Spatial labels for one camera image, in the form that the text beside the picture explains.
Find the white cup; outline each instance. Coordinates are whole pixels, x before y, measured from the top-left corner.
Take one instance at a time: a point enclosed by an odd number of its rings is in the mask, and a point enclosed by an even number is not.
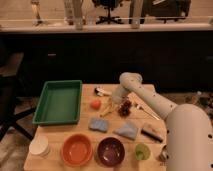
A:
[[[32,155],[44,157],[50,152],[49,142],[47,137],[39,135],[35,137],[29,146],[29,152]]]

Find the cloth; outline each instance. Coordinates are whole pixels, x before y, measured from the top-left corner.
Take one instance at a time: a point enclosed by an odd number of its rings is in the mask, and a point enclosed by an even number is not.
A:
[[[91,130],[107,132],[109,127],[109,122],[100,118],[91,118],[89,123],[89,128]]]
[[[113,132],[120,136],[135,140],[138,133],[138,128],[134,123],[127,121],[125,125],[118,129],[115,129]]]

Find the green tray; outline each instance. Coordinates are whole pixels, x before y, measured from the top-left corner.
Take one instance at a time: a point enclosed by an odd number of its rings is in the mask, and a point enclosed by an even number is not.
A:
[[[77,124],[80,115],[82,81],[47,81],[33,118],[33,124]]]

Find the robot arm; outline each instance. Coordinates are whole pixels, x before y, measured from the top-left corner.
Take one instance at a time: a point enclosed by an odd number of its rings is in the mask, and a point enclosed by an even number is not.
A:
[[[119,104],[134,92],[165,121],[167,171],[212,171],[213,130],[206,113],[195,105],[177,105],[145,89],[141,82],[139,74],[121,74],[120,84],[111,98]]]

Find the green cup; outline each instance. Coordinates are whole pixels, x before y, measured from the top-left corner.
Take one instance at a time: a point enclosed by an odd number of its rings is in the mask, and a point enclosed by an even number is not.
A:
[[[147,160],[151,154],[149,147],[143,143],[139,143],[135,147],[135,157],[137,160]]]

